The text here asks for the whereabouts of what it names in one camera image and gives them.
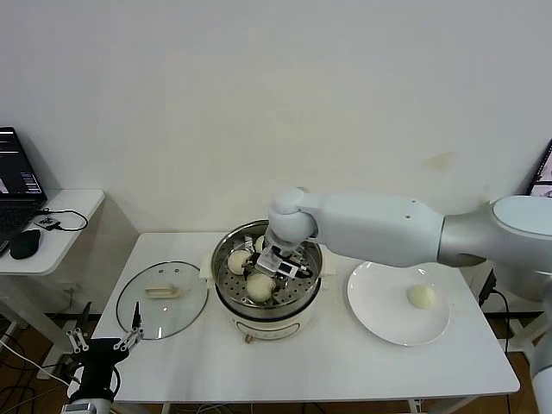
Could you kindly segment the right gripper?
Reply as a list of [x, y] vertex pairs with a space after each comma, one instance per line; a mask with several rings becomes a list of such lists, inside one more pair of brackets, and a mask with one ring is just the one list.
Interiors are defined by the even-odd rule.
[[292, 279], [287, 276], [295, 276], [298, 270], [298, 266], [291, 263], [295, 248], [292, 243], [281, 241], [275, 235], [265, 235], [261, 253], [253, 253], [243, 262], [243, 275], [255, 274], [257, 269], [268, 276], [280, 274], [275, 278], [274, 296], [291, 298]]

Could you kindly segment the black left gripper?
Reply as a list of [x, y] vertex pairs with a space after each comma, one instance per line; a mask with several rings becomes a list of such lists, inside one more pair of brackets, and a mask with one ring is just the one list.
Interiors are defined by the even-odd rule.
[[78, 316], [75, 327], [66, 331], [66, 336], [83, 372], [80, 386], [71, 394], [71, 399], [114, 399], [118, 393], [121, 379], [116, 365], [129, 357], [129, 350], [143, 338], [139, 302], [135, 303], [131, 329], [122, 339], [85, 340], [89, 323], [91, 301]]

